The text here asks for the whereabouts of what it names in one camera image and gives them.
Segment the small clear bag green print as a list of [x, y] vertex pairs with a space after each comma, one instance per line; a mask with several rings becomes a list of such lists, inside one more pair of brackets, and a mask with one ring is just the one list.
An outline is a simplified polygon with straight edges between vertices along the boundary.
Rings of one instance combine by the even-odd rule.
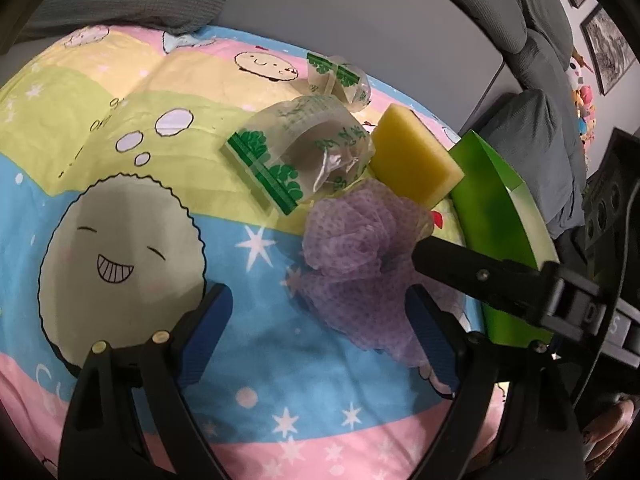
[[354, 113], [370, 104], [370, 81], [359, 67], [340, 56], [324, 56], [314, 52], [308, 52], [306, 59], [311, 93], [335, 96]]

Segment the green white cardboard box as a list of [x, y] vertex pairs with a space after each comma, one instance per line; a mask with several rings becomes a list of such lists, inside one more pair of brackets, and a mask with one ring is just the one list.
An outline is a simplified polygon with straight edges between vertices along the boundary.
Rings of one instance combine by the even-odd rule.
[[533, 269], [558, 260], [526, 182], [470, 130], [449, 150], [464, 173], [450, 196], [467, 248]]

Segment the purple mesh cloth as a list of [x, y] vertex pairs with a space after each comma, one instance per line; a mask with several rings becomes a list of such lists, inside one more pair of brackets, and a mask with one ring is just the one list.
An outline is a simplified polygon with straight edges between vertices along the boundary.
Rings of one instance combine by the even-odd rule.
[[378, 180], [319, 200], [302, 243], [308, 270], [300, 293], [309, 310], [361, 350], [384, 352], [408, 367], [426, 364], [405, 299], [408, 288], [424, 282], [413, 249], [433, 231], [431, 211]]

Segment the yellow sponge green scrub pad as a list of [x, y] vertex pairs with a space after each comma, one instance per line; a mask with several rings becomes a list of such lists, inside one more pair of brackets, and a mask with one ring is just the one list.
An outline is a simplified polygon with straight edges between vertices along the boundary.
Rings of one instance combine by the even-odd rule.
[[390, 104], [371, 133], [370, 168], [397, 196], [434, 208], [464, 172], [413, 110]]

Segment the plush toys pile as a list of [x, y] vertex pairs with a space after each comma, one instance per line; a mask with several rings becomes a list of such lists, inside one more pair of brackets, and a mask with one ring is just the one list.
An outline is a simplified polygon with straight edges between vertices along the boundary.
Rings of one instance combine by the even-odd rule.
[[573, 48], [570, 62], [566, 70], [566, 76], [572, 89], [574, 105], [578, 123], [578, 133], [582, 141], [586, 162], [589, 162], [588, 151], [596, 138], [596, 103], [593, 90], [586, 81], [584, 70], [593, 73], [591, 67], [585, 62], [584, 57]]

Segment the colourful cartoon blanket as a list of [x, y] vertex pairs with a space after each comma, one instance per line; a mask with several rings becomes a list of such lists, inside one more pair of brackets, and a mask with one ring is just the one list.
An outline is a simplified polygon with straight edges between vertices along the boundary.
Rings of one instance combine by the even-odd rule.
[[226, 156], [303, 92], [303, 49], [212, 27], [87, 27], [1, 87], [1, 402], [58, 469], [74, 366], [138, 344], [226, 284], [231, 318], [184, 395], [235, 479], [405, 479], [449, 404], [427, 368], [305, 308], [305, 211], [261, 205]]

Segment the grey sofa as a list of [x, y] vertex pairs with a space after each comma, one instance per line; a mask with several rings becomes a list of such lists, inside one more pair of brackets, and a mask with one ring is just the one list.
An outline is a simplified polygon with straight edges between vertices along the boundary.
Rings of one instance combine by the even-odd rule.
[[341, 55], [457, 132], [483, 128], [535, 88], [570, 116], [574, 37], [560, 0], [43, 0], [2, 56], [2, 77], [99, 23], [162, 32], [220, 25]]

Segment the grey cushion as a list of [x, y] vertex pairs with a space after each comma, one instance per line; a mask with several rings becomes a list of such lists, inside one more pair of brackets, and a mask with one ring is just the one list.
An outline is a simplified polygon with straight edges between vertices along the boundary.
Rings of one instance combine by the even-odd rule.
[[585, 223], [584, 156], [566, 147], [561, 116], [543, 91], [512, 96], [480, 137], [524, 180], [554, 240]]

